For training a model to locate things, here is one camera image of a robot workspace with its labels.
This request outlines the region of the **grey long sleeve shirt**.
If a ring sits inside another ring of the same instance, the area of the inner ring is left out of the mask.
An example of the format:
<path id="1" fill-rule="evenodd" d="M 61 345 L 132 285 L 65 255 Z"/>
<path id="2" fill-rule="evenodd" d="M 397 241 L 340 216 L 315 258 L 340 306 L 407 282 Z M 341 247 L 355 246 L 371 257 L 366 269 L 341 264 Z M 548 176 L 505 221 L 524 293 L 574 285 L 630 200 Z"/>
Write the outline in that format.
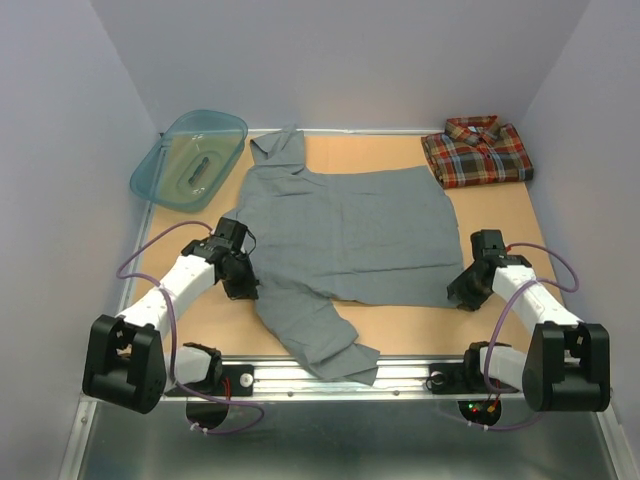
<path id="1" fill-rule="evenodd" d="M 379 352 L 334 304 L 449 307 L 447 286 L 463 270 L 450 199 L 427 167 L 315 173 L 294 128 L 254 138 L 250 149 L 230 217 L 257 240 L 258 316 L 315 376 L 372 384 Z"/>

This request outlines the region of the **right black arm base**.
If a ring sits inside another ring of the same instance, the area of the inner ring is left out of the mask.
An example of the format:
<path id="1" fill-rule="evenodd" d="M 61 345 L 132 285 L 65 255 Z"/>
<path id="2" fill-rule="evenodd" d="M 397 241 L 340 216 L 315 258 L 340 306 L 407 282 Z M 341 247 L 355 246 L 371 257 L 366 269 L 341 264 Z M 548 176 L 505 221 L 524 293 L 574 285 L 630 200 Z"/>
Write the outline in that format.
<path id="1" fill-rule="evenodd" d="M 425 380 L 427 390 L 436 395 L 488 394 L 480 359 L 480 350 L 487 346 L 487 342 L 474 342 L 462 358 L 432 363 Z"/>

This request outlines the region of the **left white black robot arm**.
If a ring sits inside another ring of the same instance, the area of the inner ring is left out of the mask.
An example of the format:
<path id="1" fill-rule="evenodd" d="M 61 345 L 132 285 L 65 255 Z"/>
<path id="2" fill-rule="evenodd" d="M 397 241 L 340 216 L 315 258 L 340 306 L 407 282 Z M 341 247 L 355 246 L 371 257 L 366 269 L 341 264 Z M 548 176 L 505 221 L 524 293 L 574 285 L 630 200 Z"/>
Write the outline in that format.
<path id="1" fill-rule="evenodd" d="M 231 390 L 220 352 L 197 343 L 163 348 L 177 338 L 177 322 L 209 289 L 221 285 L 231 300 L 255 300 L 258 280 L 244 243 L 243 223 L 221 218 L 203 239 L 184 247 L 160 280 L 132 272 L 149 291 L 120 313 L 92 324 L 85 359 L 84 394 L 146 414 L 174 388 L 207 398 Z"/>

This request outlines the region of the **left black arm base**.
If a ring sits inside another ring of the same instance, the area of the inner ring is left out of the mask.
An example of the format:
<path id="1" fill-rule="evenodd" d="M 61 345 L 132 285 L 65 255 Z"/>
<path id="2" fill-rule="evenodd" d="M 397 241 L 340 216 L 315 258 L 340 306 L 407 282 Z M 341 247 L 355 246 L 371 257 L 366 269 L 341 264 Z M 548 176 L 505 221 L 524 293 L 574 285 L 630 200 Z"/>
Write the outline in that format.
<path id="1" fill-rule="evenodd" d="M 196 384 L 188 384 L 188 387 L 211 396 L 252 397 L 254 377 L 255 367 L 252 364 L 224 364 L 220 379 L 213 389 L 206 390 L 205 385 Z"/>

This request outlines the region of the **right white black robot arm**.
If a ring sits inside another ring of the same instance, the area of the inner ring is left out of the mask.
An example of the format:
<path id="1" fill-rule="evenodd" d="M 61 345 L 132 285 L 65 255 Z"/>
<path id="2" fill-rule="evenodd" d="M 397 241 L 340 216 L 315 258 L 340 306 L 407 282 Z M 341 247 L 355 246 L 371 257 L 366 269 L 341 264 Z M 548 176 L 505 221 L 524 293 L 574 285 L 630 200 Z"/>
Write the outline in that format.
<path id="1" fill-rule="evenodd" d="M 571 313 L 549 291 L 554 281 L 538 276 L 512 253 L 500 231 L 471 237 L 472 264 L 448 288 L 466 311 L 491 296 L 505 306 L 487 342 L 475 342 L 460 366 L 472 390 L 519 391 L 535 412 L 602 412 L 609 407 L 610 337 L 606 328 Z"/>

